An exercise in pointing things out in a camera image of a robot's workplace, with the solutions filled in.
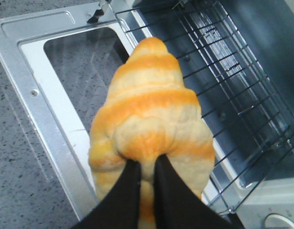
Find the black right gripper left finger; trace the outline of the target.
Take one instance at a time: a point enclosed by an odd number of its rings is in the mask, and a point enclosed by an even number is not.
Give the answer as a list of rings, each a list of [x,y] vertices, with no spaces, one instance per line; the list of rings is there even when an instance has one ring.
[[[126,162],[117,182],[105,198],[74,229],[136,229],[138,228],[141,165]]]

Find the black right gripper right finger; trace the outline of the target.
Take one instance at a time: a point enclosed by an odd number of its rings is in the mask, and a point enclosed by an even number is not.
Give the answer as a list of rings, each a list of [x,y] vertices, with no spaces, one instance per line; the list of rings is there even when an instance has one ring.
[[[158,229],[236,229],[206,206],[183,182],[166,155],[154,167],[154,213]]]

